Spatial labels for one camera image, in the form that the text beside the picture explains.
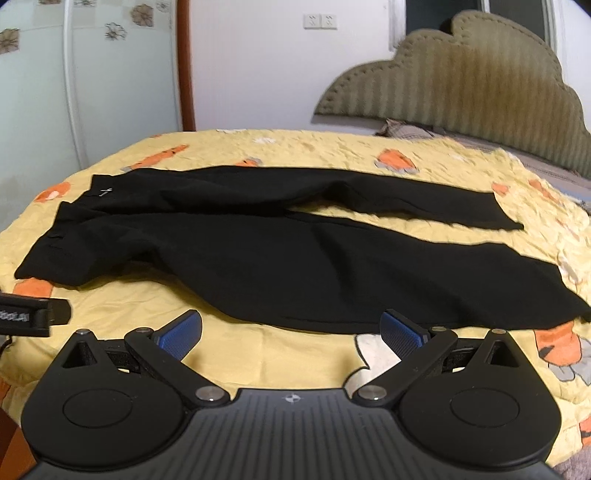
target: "yellow bed sheet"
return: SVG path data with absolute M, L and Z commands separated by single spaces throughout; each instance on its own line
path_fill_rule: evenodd
M 348 168 L 400 175 L 496 193 L 503 210 L 525 231 L 484 231 L 425 220 L 364 215 L 337 207 L 310 207 L 321 215 L 347 216 L 436 242 L 502 242 L 522 255 L 560 266 L 565 285 L 591 301 L 589 217 L 546 181 L 503 150 L 470 150 L 449 138 L 404 141 L 360 135 L 304 131 L 205 131 L 145 139 L 91 168 L 72 175 L 33 201 L 0 233 L 0 288 L 68 299 L 67 326 L 44 339 L 17 338 L 0 359 L 2 408 L 18 420 L 24 402 L 72 332 L 92 329 L 98 338 L 121 338 L 138 326 L 158 329 L 187 309 L 203 316 L 203 337 L 184 360 L 232 394 L 241 387 L 339 387 L 365 366 L 350 335 L 296 332 L 232 319 L 206 304 L 170 276 L 129 267 L 81 288 L 43 282 L 17 283 L 14 271 L 33 242 L 53 223 L 61 201 L 82 194 L 94 174 L 118 175 L 131 168 L 189 170 L 213 165 Z M 461 336 L 483 337 L 485 329 L 466 328 Z M 578 451 L 591 430 L 591 326 L 576 320 L 549 332 L 512 332 L 560 406 L 563 424 L 548 459 L 555 465 Z M 542 360 L 538 349 L 554 345 Z

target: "metal screw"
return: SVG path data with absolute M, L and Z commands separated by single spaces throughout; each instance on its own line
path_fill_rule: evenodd
M 358 390 L 358 394 L 365 400 L 381 400 L 388 392 L 384 387 L 379 385 L 364 385 Z
M 217 401 L 221 400 L 226 392 L 216 385 L 198 388 L 195 395 L 199 400 Z

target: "wall socket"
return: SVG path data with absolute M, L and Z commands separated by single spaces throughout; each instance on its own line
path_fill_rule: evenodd
M 304 14 L 304 28 L 307 30 L 336 30 L 336 15 Z

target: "cloud-shaped headboard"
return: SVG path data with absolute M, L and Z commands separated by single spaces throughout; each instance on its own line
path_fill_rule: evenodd
M 457 14 L 452 32 L 417 30 L 394 59 L 345 72 L 316 114 L 434 125 L 591 178 L 591 133 L 550 47 L 510 20 L 477 11 Z

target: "window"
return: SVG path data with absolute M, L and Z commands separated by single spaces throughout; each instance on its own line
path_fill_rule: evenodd
M 462 10 L 481 10 L 509 18 L 532 31 L 555 49 L 552 0 L 391 0 L 395 47 L 419 28 L 448 31 Z

